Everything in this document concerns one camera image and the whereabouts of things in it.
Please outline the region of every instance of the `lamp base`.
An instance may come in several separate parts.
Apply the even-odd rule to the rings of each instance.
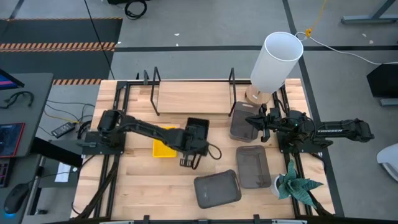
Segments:
[[[271,93],[263,93],[259,91],[254,85],[249,85],[246,89],[246,101],[253,105],[261,105],[267,103],[271,99]]]

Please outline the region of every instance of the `white paper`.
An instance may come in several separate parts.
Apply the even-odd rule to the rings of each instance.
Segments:
[[[58,174],[55,177],[55,182],[63,182],[63,183],[68,182],[69,172],[70,172],[70,165],[65,165],[62,162],[60,162],[60,164],[58,165],[58,172],[57,172]]]

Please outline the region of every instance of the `potted plant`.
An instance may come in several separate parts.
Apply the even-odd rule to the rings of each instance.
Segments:
[[[315,189],[321,185],[323,185],[323,183],[310,179],[297,178],[296,171],[294,169],[294,162],[293,160],[290,160],[286,175],[280,174],[275,178],[271,185],[271,192],[278,196],[279,199],[293,196],[298,201],[315,208],[311,196],[307,191]]]

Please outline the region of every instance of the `gray plastic container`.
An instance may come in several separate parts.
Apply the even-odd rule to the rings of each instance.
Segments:
[[[229,131],[231,139],[243,142],[252,142],[257,139],[259,131],[245,121],[245,118],[258,114],[258,109],[258,106],[236,102]]]
[[[200,208],[211,208],[242,198],[238,178],[233,170],[197,177],[193,181]]]
[[[262,146],[242,146],[236,150],[239,180],[244,189],[271,186],[266,149]]]

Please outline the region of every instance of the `orange striped tape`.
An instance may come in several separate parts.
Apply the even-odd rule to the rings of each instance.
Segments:
[[[53,85],[99,85],[100,78],[77,78],[77,79],[59,79],[52,82]]]
[[[7,21],[35,21],[35,20],[63,20],[63,21],[67,21],[67,20],[89,20],[90,18],[17,18],[17,19],[5,19]],[[99,17],[99,18],[93,18],[93,19],[123,19],[121,17]]]
[[[0,44],[0,52],[114,51],[114,42]]]

